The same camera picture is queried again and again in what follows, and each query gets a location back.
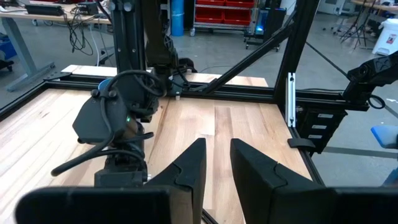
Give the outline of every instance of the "light wood plank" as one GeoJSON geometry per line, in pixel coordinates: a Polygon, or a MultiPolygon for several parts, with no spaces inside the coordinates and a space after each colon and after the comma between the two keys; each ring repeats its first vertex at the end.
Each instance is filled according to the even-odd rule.
{"type": "MultiPolygon", "coordinates": [[[[211,81],[217,75],[193,74],[190,79],[211,81]]],[[[265,86],[261,78],[236,77],[230,83],[265,86]]],[[[93,185],[94,173],[105,158],[96,158],[54,178],[57,165],[87,151],[76,142],[72,122],[87,91],[49,89],[0,123],[0,223],[13,223],[17,201],[27,192],[48,185],[93,185]]],[[[203,207],[219,223],[244,222],[233,181],[229,147],[241,138],[264,154],[306,178],[308,170],[276,105],[182,98],[160,99],[146,132],[149,173],[155,176],[197,138],[206,138],[207,170],[203,207]]]]}

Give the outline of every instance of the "blue cylinder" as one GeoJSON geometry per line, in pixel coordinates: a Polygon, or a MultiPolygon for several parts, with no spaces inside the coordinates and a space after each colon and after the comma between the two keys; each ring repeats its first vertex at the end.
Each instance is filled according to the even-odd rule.
{"type": "Polygon", "coordinates": [[[172,35],[184,35],[184,0],[172,0],[172,35]]]}

